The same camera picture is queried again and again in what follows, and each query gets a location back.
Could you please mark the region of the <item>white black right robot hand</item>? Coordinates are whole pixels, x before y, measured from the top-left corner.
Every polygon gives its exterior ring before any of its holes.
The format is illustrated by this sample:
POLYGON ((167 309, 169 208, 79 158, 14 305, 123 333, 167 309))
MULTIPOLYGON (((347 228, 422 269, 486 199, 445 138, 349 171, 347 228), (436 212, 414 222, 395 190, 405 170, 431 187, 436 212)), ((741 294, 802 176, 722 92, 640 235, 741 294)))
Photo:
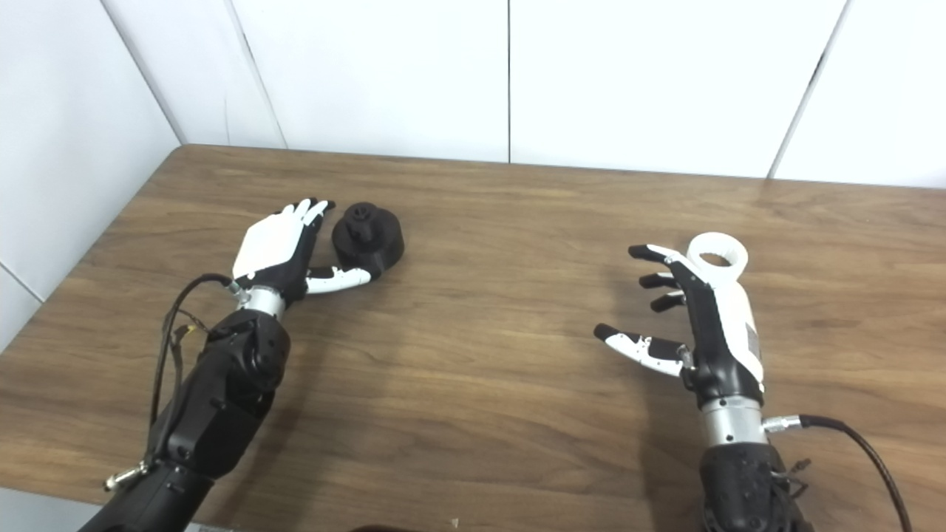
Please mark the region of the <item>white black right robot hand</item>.
POLYGON ((746 250, 737 245, 716 256, 729 265, 703 259, 702 251, 686 256, 659 245, 632 245, 633 259, 659 263, 666 272, 639 280, 642 287, 669 287, 651 302, 652 311, 686 307, 695 343, 631 333, 598 324, 593 334, 606 346, 641 366, 683 381, 697 397, 697 405, 742 397, 764 404, 764 369, 759 335, 746 290, 739 282, 747 263, 746 250))

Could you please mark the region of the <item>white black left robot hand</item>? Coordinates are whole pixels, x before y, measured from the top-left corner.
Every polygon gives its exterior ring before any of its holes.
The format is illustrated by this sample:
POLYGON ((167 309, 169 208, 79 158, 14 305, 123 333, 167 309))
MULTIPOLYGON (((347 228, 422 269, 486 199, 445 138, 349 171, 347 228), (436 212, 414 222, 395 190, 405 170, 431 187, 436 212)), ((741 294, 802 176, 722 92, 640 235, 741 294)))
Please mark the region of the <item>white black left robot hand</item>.
POLYGON ((334 201, 305 198, 247 229, 232 268, 244 307, 260 299, 257 293, 290 306, 310 294, 341 292, 381 277, 381 271, 372 268, 311 268, 324 215, 335 206, 334 201))

